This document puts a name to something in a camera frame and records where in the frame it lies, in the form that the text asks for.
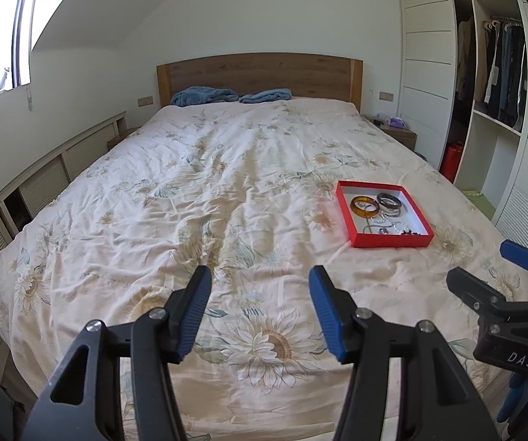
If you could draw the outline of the gloved right hand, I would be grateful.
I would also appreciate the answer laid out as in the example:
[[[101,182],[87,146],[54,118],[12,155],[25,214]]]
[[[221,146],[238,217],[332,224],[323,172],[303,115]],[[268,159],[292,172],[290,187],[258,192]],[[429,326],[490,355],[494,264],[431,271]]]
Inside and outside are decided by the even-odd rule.
[[[499,423],[514,419],[528,406],[528,376],[513,372],[508,386],[508,392],[496,416]]]

